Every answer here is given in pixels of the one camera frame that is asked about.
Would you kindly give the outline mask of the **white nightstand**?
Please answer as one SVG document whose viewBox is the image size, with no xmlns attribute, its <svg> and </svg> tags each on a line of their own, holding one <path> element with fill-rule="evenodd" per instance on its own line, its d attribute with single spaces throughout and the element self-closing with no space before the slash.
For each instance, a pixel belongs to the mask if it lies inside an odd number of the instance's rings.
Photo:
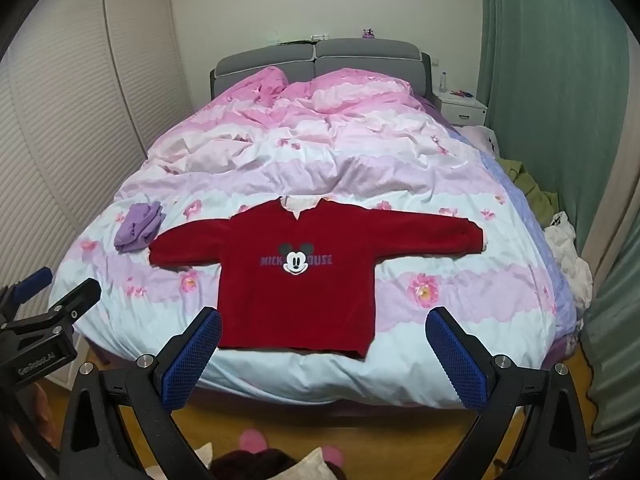
<svg viewBox="0 0 640 480">
<path fill-rule="evenodd" d="M 455 96 L 451 92 L 435 92 L 435 105 L 439 113 L 455 127 L 484 126 L 487 106 L 475 98 Z"/>
</svg>

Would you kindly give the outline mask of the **white clothes pile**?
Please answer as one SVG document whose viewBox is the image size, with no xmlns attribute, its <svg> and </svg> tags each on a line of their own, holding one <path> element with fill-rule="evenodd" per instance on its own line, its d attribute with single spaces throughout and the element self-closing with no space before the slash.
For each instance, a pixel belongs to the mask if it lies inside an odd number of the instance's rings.
<svg viewBox="0 0 640 480">
<path fill-rule="evenodd" d="M 550 226 L 544 229 L 544 238 L 570 286 L 575 308 L 584 313 L 592 301 L 593 278 L 589 264 L 578 255 L 576 232 L 565 211 L 553 216 Z"/>
</svg>

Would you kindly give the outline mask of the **folded purple garment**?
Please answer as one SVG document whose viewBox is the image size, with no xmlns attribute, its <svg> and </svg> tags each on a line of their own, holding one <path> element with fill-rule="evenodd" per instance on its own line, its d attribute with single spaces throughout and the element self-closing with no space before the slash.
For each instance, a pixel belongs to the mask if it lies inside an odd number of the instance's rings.
<svg viewBox="0 0 640 480">
<path fill-rule="evenodd" d="M 160 202 L 135 203 L 118 228 L 114 247 L 118 252 L 138 252 L 152 243 L 166 214 Z"/>
</svg>

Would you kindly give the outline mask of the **grey upholstered headboard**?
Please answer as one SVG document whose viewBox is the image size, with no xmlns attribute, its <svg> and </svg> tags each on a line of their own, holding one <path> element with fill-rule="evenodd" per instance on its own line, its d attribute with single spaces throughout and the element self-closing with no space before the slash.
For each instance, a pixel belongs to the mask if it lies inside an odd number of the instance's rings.
<svg viewBox="0 0 640 480">
<path fill-rule="evenodd" d="M 410 42 L 371 38 L 293 42 L 227 56 L 209 73 L 210 96 L 215 99 L 268 66 L 280 68 L 291 82 L 310 81 L 342 68 L 367 70 L 407 81 L 416 96 L 433 99 L 428 54 Z"/>
</svg>

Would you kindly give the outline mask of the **right pink slipper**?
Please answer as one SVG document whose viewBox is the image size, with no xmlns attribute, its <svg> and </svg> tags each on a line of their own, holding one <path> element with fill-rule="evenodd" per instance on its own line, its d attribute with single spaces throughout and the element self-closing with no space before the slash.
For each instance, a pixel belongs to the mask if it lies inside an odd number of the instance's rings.
<svg viewBox="0 0 640 480">
<path fill-rule="evenodd" d="M 331 467 L 343 468 L 344 455 L 332 445 L 323 445 L 321 448 L 323 460 Z"/>
</svg>

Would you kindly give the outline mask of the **clear bottle on nightstand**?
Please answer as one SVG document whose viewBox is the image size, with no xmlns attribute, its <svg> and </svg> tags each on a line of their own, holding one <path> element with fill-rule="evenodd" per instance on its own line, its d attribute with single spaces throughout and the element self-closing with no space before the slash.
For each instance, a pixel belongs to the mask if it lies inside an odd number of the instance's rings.
<svg viewBox="0 0 640 480">
<path fill-rule="evenodd" d="M 438 92 L 445 93 L 447 90 L 447 73 L 443 70 L 439 77 Z"/>
</svg>

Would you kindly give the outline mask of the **green clothes pile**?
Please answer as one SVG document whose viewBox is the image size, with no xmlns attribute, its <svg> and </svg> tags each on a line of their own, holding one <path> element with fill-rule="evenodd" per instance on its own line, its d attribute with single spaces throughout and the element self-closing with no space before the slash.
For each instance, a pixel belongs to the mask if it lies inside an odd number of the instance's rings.
<svg viewBox="0 0 640 480">
<path fill-rule="evenodd" d="M 498 158 L 497 162 L 511 182 L 524 194 L 541 227 L 548 228 L 553 217 L 560 211 L 558 194 L 542 190 L 522 162 L 503 158 Z"/>
</svg>

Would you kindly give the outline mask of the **green curtain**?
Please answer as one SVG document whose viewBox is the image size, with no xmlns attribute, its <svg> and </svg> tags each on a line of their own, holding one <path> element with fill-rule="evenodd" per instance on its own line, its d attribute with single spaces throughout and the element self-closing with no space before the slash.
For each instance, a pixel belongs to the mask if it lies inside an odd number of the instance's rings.
<svg viewBox="0 0 640 480">
<path fill-rule="evenodd" d="M 612 0 L 483 0 L 478 93 L 506 156 L 560 196 L 590 267 L 600 445 L 639 427 L 639 39 Z"/>
</svg>

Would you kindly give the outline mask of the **left pink slipper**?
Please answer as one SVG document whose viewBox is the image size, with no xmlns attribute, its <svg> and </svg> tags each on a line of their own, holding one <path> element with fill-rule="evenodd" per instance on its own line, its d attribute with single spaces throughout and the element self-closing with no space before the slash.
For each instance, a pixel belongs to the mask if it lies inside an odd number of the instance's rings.
<svg viewBox="0 0 640 480">
<path fill-rule="evenodd" d="M 255 428 L 244 430 L 239 437 L 239 450 L 257 455 L 269 450 L 269 444 L 262 432 Z"/>
</svg>

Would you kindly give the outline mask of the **red Mickey Mouse sweater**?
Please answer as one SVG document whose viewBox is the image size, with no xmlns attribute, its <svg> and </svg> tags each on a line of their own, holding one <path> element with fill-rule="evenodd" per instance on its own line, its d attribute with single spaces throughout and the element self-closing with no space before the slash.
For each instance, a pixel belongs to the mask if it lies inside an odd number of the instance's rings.
<svg viewBox="0 0 640 480">
<path fill-rule="evenodd" d="M 299 214 L 270 200 L 229 219 L 160 234 L 152 266 L 221 266 L 220 348 L 293 350 L 362 359 L 375 334 L 375 267 L 399 257 L 479 254 L 465 218 L 319 200 Z"/>
</svg>

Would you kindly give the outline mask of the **pink slipper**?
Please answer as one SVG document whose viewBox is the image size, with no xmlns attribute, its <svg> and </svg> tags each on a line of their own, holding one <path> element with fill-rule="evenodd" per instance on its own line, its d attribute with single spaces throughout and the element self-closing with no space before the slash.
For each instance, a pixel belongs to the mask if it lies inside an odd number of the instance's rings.
<svg viewBox="0 0 640 480">
<path fill-rule="evenodd" d="M 257 455 L 269 450 L 269 444 L 262 432 L 255 428 L 244 430 L 239 437 L 239 450 Z"/>
<path fill-rule="evenodd" d="M 343 468 L 344 455 L 332 445 L 323 445 L 321 448 L 323 460 L 331 467 Z"/>
</svg>

